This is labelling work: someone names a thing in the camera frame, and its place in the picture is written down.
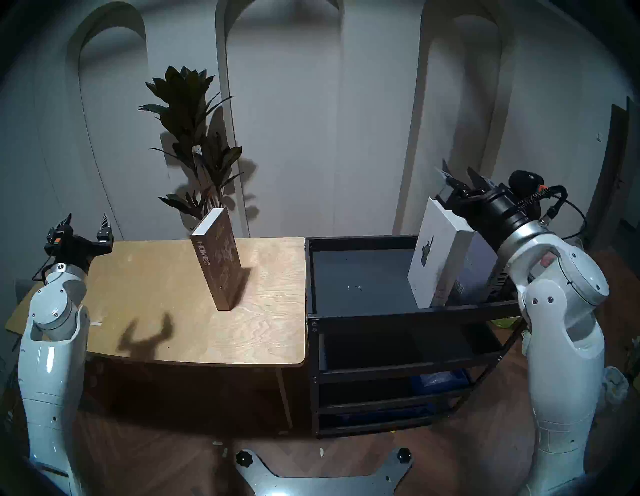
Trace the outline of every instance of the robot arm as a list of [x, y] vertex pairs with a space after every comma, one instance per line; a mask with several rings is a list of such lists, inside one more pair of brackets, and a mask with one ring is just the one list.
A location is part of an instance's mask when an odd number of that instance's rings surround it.
[[[551, 233], [547, 224], [566, 200], [562, 187], [516, 171], [495, 186], [469, 170], [476, 189], [454, 179], [445, 206], [467, 219], [498, 253], [515, 284], [529, 323], [529, 395], [536, 422], [534, 459], [521, 495], [565, 491], [584, 475], [584, 448], [595, 413], [604, 337], [593, 311], [609, 295], [597, 264], [580, 248]], [[557, 198], [542, 220], [539, 200]], [[544, 254], [557, 258], [530, 282]]]
[[71, 431], [83, 390], [89, 315], [81, 305], [84, 278], [94, 257], [111, 252], [113, 235], [103, 217], [98, 241], [75, 236], [71, 215], [47, 236], [54, 257], [45, 285], [32, 297], [20, 342], [18, 381], [27, 418], [30, 460], [66, 494], [82, 489], [73, 470]]

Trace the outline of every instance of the black metal shelf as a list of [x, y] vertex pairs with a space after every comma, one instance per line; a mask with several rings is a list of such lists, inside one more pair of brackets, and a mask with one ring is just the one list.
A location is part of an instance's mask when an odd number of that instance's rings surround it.
[[339, 426], [339, 427], [322, 427], [318, 429], [316, 435], [322, 437], [350, 436], [354, 434], [371, 434], [384, 431], [395, 431], [400, 429], [409, 429], [412, 427], [428, 426], [437, 420], [444, 419], [453, 413], [454, 409], [447, 410], [433, 415], [423, 415], [405, 420], [392, 420], [390, 422], [374, 422], [372, 424], [361, 424], [358, 426]]
[[410, 406], [420, 406], [435, 399], [455, 398], [463, 396], [469, 393], [473, 388], [474, 386], [470, 385], [468, 387], [454, 389], [452, 391], [445, 391], [434, 394], [423, 394], [421, 396], [407, 396], [397, 399], [384, 399], [379, 401], [362, 401], [360, 403], [329, 404], [327, 406], [320, 406], [317, 409], [317, 412], [321, 415], [339, 415], [342, 413], [374, 412], [379, 410], [389, 410], [392, 408], [407, 408]]
[[[305, 241], [316, 436], [431, 424], [457, 410], [517, 338], [520, 327], [502, 345], [485, 323], [518, 316], [513, 300], [417, 308], [406, 278], [416, 240], [383, 236]], [[412, 389], [412, 376], [478, 365], [485, 370], [467, 387], [422, 395]], [[459, 398], [455, 406], [439, 412], [443, 402], [454, 398]], [[438, 413], [424, 415], [426, 406], [434, 405]], [[412, 418], [398, 416], [412, 413]], [[385, 415], [395, 418], [363, 420]]]

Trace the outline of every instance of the screw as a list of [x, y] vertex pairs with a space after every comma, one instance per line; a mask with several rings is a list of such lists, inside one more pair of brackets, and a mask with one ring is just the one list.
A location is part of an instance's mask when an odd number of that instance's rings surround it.
[[241, 467], [248, 468], [253, 463], [253, 456], [246, 451], [238, 451], [236, 453], [236, 463]]
[[400, 448], [397, 457], [400, 463], [409, 463], [411, 461], [411, 451], [409, 451], [409, 448]]

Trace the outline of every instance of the plywood tabletop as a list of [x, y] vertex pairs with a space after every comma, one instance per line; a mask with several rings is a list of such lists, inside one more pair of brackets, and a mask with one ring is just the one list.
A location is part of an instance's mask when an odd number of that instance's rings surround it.
[[[97, 257], [83, 304], [87, 350], [132, 360], [299, 365], [305, 359], [304, 238], [236, 239], [244, 283], [218, 312], [191, 241], [117, 241]], [[6, 324], [22, 334], [33, 288]]]

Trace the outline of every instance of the metal base plate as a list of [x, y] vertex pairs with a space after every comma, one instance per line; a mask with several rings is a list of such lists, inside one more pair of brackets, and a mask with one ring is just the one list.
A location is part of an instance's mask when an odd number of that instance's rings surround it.
[[413, 465], [407, 448], [396, 448], [382, 466], [369, 476], [278, 477], [248, 449], [236, 453], [236, 469], [256, 496], [392, 496]]

